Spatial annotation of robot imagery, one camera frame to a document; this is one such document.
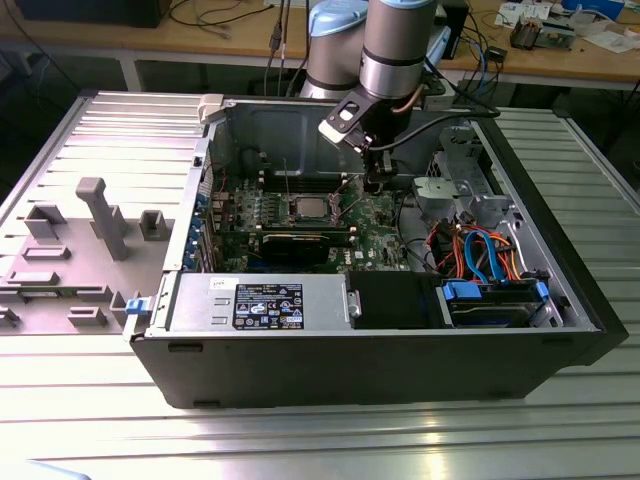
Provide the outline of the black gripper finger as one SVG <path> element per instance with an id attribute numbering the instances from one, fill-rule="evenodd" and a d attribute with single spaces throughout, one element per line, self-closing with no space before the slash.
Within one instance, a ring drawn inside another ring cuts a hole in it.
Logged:
<path id="1" fill-rule="evenodd" d="M 367 151 L 363 156 L 364 191 L 380 194 L 384 186 L 398 174 L 397 161 L 388 151 Z"/>

